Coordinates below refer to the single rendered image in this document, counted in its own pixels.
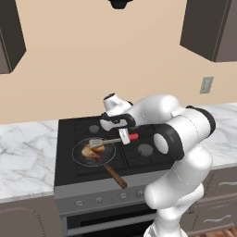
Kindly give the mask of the brown drawer front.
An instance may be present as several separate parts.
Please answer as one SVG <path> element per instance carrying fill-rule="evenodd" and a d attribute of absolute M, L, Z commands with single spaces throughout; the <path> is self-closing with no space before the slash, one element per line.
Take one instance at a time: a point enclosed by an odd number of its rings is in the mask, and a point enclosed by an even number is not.
<path fill-rule="evenodd" d="M 237 168 L 212 170 L 204 181 L 204 198 L 237 193 L 237 186 L 218 186 L 218 184 L 223 181 L 237 181 Z"/>
<path fill-rule="evenodd" d="M 229 216 L 230 221 L 215 223 L 213 219 Z M 188 235 L 199 235 L 237 226 L 237 197 L 190 207 L 190 212 L 181 219 L 181 228 Z"/>

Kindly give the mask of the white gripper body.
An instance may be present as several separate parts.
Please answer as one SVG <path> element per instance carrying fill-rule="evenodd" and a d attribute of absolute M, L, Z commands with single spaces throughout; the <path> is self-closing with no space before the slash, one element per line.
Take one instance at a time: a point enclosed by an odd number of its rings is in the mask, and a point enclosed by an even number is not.
<path fill-rule="evenodd" d="M 130 135 L 127 128 L 119 129 L 118 133 L 123 144 L 129 144 L 131 142 Z"/>

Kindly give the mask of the browned chicken piece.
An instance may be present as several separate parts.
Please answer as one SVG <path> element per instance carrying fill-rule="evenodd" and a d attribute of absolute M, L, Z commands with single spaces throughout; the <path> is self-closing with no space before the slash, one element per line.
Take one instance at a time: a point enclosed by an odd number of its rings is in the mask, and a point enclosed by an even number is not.
<path fill-rule="evenodd" d="M 81 153 L 86 157 L 86 158 L 92 158 L 95 160 L 100 160 L 101 156 L 100 154 L 105 151 L 105 147 L 99 146 L 92 148 L 90 145 L 86 145 L 82 148 Z"/>

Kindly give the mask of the black oven door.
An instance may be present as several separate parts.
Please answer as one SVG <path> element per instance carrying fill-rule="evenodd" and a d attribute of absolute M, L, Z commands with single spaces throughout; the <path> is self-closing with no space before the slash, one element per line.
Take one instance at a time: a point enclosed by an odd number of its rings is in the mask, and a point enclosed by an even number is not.
<path fill-rule="evenodd" d="M 94 212 L 99 213 L 102 215 L 119 215 L 119 214 L 126 214 L 126 213 L 133 213 L 133 212 L 155 212 L 155 210 L 148 210 L 148 209 L 140 209 L 138 210 L 135 208 L 134 210 L 130 211 L 128 208 L 125 211 L 121 211 L 116 209 L 114 213 L 112 212 Z M 115 227 L 112 229 L 107 229 L 106 225 L 95 225 L 87 228 L 78 228 L 70 230 L 68 228 L 67 219 L 66 217 L 63 219 L 63 235 L 66 237 L 143 237 L 145 229 L 153 222 L 146 221 L 137 224 L 126 224 L 125 226 Z"/>

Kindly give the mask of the brown base cupboard door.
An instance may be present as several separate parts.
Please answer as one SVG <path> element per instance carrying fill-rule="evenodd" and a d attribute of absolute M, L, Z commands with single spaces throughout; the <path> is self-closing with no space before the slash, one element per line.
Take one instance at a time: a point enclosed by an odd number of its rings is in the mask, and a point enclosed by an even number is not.
<path fill-rule="evenodd" d="M 0 237 L 63 237 L 54 197 L 0 204 Z"/>

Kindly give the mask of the grey wall socket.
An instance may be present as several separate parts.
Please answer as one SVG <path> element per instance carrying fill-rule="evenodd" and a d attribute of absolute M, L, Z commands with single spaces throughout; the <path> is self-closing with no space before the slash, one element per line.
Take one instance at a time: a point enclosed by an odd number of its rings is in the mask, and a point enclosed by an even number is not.
<path fill-rule="evenodd" d="M 202 80 L 200 93 L 201 94 L 209 94 L 212 86 L 214 78 L 213 77 L 204 77 Z"/>

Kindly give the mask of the black range hood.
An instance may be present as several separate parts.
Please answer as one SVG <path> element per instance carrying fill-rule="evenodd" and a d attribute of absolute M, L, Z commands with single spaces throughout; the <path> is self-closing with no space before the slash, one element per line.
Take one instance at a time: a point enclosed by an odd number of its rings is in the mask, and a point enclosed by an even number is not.
<path fill-rule="evenodd" d="M 108 0 L 114 9 L 124 9 L 132 0 Z"/>

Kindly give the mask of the black and grey stove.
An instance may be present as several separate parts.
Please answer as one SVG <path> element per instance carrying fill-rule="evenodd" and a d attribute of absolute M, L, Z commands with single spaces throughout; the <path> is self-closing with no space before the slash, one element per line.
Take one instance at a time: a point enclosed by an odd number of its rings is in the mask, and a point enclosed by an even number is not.
<path fill-rule="evenodd" d="M 141 138 L 128 145 L 116 143 L 117 154 L 110 166 L 127 182 L 128 187 L 122 189 L 104 167 L 88 168 L 78 164 L 72 157 L 73 147 L 80 141 L 100 137 L 117 138 L 117 131 L 104 131 L 98 117 L 68 118 L 58 122 L 56 146 L 56 171 L 54 197 L 62 220 L 66 217 L 84 215 L 93 212 L 112 212 L 116 209 L 130 211 L 137 208 L 150 209 L 143 197 L 137 192 L 164 175 L 173 165 L 173 160 L 160 154 L 153 138 L 148 134 L 154 130 L 152 125 L 143 126 L 135 131 Z M 121 200 L 121 193 L 128 198 Z M 102 204 L 95 199 L 103 198 Z M 76 206 L 77 201 L 84 206 Z"/>

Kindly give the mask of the dark brown wall cupboard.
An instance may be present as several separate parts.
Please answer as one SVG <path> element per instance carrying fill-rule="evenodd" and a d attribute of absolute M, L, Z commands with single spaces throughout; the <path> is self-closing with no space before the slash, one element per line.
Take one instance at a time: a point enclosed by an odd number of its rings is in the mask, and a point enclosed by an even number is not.
<path fill-rule="evenodd" d="M 187 0 L 180 45 L 212 62 L 237 62 L 237 0 Z"/>
<path fill-rule="evenodd" d="M 11 73 L 25 53 L 16 0 L 0 0 L 0 74 Z"/>

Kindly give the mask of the red-handled metal spatula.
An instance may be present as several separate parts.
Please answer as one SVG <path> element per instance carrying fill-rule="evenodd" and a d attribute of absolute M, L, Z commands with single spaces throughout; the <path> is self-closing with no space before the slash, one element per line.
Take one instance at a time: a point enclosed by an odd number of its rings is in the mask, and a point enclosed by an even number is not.
<path fill-rule="evenodd" d="M 139 139 L 139 134 L 138 133 L 132 133 L 130 134 L 127 138 L 115 138 L 115 139 L 109 139 L 109 140 L 103 140 L 103 139 L 91 139 L 89 141 L 89 145 L 92 148 L 97 148 L 99 146 L 109 144 L 109 143 L 123 143 L 123 144 L 128 144 L 130 142 L 136 141 Z"/>

